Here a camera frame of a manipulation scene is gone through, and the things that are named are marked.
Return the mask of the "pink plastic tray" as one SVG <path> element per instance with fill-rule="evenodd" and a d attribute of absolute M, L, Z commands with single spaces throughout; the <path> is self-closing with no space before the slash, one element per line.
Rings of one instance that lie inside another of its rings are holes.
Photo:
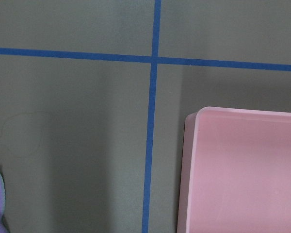
<path fill-rule="evenodd" d="M 177 232 L 291 233 L 291 113 L 187 116 Z"/>

